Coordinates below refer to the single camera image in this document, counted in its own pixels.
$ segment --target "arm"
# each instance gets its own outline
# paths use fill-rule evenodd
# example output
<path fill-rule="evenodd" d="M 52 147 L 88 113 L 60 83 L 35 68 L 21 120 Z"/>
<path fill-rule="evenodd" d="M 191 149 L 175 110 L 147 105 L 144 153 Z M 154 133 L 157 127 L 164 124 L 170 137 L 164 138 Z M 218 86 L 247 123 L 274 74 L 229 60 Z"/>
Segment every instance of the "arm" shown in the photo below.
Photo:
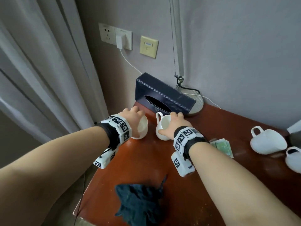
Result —
<path fill-rule="evenodd" d="M 120 115 L 134 137 L 143 111 L 135 106 Z M 110 144 L 101 127 L 81 130 L 39 146 L 0 169 L 0 218 L 3 225 L 41 225 L 55 201 Z"/>
<path fill-rule="evenodd" d="M 169 127 L 160 134 L 173 139 L 178 127 L 192 127 L 182 113 L 170 115 Z M 262 182 L 210 144 L 194 144 L 189 156 L 226 225 L 301 225 L 300 218 Z"/>

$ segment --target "table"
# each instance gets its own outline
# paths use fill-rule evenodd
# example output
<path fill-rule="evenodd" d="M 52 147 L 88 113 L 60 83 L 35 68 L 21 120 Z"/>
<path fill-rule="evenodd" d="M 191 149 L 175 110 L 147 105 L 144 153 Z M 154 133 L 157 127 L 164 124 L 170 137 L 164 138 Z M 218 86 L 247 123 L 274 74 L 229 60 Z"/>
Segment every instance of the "table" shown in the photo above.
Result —
<path fill-rule="evenodd" d="M 184 178 L 178 174 L 171 161 L 171 155 L 175 151 L 172 141 L 159 140 L 155 134 L 155 114 L 137 102 L 135 105 L 146 112 L 148 133 L 141 140 L 127 141 L 105 169 L 96 171 L 84 193 L 79 217 L 97 226 L 126 225 L 122 217 L 114 216 L 120 207 L 114 186 L 140 183 L 158 187 L 167 175 L 161 202 L 165 217 L 160 225 L 224 225 L 197 172 Z M 257 176 L 301 217 L 301 175 L 286 166 L 283 152 L 264 156 L 250 148 L 252 127 L 274 129 L 287 137 L 286 130 L 279 130 L 208 104 L 204 105 L 198 115 L 186 119 L 208 140 L 227 139 L 234 160 Z"/>

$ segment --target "crumpled cloth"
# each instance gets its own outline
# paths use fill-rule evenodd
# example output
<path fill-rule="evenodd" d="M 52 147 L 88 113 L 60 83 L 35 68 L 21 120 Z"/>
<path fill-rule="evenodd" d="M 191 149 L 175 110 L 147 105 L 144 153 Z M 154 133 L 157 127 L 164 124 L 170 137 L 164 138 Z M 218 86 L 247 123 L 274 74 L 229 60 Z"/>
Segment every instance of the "crumpled cloth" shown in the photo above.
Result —
<path fill-rule="evenodd" d="M 115 216 L 122 216 L 130 226 L 157 225 L 162 218 L 159 199 L 163 197 L 163 179 L 160 187 L 139 184 L 120 184 L 115 186 L 121 201 L 119 211 Z"/>

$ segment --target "curtain fold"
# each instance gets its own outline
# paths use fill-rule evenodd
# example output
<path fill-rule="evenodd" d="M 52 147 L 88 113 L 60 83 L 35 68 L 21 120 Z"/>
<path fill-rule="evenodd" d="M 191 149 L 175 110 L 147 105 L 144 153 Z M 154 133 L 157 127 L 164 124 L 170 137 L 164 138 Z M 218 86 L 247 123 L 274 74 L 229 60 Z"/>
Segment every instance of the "curtain fold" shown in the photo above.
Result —
<path fill-rule="evenodd" d="M 14 92 L 0 93 L 1 110 L 41 142 L 108 115 L 75 2 L 57 1 L 0 0 L 0 74 Z M 33 122 L 37 113 L 47 124 Z"/>

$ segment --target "gray wall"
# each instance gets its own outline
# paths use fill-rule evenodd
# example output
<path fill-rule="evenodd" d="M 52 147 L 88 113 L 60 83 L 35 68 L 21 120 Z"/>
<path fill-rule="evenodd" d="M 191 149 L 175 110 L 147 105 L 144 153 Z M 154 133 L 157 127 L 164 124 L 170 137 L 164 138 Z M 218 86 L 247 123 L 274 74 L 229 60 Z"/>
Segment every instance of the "gray wall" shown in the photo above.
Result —
<path fill-rule="evenodd" d="M 128 60 L 175 85 L 169 0 L 76 1 L 110 113 L 134 103 L 139 73 L 101 42 L 98 22 L 132 30 Z M 280 128 L 297 122 L 300 6 L 301 0 L 180 0 L 184 84 L 233 113 Z M 139 54 L 141 35 L 159 40 L 156 60 Z"/>
<path fill-rule="evenodd" d="M 39 145 L 37 140 L 0 111 L 0 168 Z"/>

